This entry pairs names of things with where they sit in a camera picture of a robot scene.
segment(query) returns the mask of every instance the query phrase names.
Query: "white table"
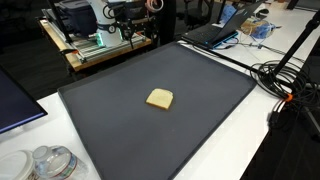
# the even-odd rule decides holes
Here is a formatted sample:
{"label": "white table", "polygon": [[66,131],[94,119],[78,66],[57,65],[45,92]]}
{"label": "white table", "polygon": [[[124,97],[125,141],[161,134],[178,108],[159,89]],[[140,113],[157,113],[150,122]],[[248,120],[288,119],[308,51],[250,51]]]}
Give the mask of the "white table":
{"label": "white table", "polygon": [[[277,30],[263,44],[282,51],[289,49],[313,16],[312,12],[301,10],[285,12],[272,9],[270,12],[269,21],[282,25],[283,28]],[[313,32],[296,56],[306,59],[319,34],[319,29]],[[244,48],[240,45],[219,52],[247,65],[282,57],[268,50]],[[224,60],[215,60],[248,73],[245,69]],[[277,98],[256,87],[206,141],[175,179],[239,179],[267,134],[268,114],[278,101]],[[89,166],[90,173],[87,179],[100,179],[58,94],[55,93],[38,102],[49,115],[0,135],[0,157],[21,149],[34,150],[41,145],[63,145]]]}

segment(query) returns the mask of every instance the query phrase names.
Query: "wooden table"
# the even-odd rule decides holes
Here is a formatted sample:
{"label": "wooden table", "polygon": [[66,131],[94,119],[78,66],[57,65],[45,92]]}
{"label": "wooden table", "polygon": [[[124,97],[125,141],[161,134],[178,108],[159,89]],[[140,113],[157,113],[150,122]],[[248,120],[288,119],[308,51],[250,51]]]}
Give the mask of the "wooden table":
{"label": "wooden table", "polygon": [[[47,20],[40,20],[39,24],[40,24],[41,29],[43,30],[43,32],[45,34],[47,34],[51,38],[51,40],[56,44],[56,46],[59,48],[59,51],[64,50],[64,49],[69,49],[69,47],[67,46],[66,42],[64,42],[60,38],[58,33],[49,25]],[[150,44],[151,44],[151,40],[146,38],[145,41],[141,41],[140,43],[135,44],[134,45],[134,49],[132,49],[131,46],[129,46],[129,47],[126,47],[126,48],[119,49],[118,51],[115,51],[115,52],[113,52],[111,54],[108,54],[106,56],[102,56],[102,57],[100,57],[100,58],[98,58],[96,60],[87,61],[85,63],[82,63],[79,60],[79,58],[76,55],[72,54],[72,53],[66,54],[65,55],[65,59],[67,60],[68,64],[71,66],[72,70],[74,72],[78,72],[80,70],[89,68],[89,67],[91,67],[93,65],[96,65],[96,64],[99,64],[101,62],[110,60],[112,58],[115,58],[115,57],[118,57],[120,55],[126,54],[128,52],[131,52],[131,51],[137,50],[139,48],[148,46]]]}

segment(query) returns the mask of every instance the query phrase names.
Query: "monitor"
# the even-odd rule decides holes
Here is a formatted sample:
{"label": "monitor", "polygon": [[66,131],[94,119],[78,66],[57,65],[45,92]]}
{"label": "monitor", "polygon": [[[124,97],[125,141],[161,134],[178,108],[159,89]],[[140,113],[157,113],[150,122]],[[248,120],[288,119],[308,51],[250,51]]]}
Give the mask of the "monitor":
{"label": "monitor", "polygon": [[45,115],[47,112],[0,65],[0,133]]}

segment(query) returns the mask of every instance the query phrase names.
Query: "machine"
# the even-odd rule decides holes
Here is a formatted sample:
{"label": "machine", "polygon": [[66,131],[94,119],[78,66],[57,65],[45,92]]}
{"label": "machine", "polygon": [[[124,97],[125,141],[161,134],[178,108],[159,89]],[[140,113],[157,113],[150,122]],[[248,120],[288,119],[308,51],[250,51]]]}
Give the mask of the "machine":
{"label": "machine", "polygon": [[[99,46],[116,46],[122,40],[131,43],[131,37],[137,31],[155,31],[154,16],[149,16],[145,0],[87,0],[97,18],[97,42]],[[151,1],[148,6],[154,11],[163,7]]]}

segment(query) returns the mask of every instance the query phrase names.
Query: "laptop screen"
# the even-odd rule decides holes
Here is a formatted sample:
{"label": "laptop screen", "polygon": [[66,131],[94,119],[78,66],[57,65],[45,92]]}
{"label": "laptop screen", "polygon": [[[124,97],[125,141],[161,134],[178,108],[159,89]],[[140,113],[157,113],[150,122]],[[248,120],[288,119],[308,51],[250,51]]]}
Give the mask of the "laptop screen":
{"label": "laptop screen", "polygon": [[0,133],[47,112],[0,66]]}
{"label": "laptop screen", "polygon": [[234,32],[253,14],[253,12],[264,2],[258,1],[248,6],[244,6],[238,9],[235,14],[229,19],[226,25],[223,27],[221,33],[219,33],[213,41],[221,40],[221,38],[225,38],[226,35],[230,35],[230,33]]}

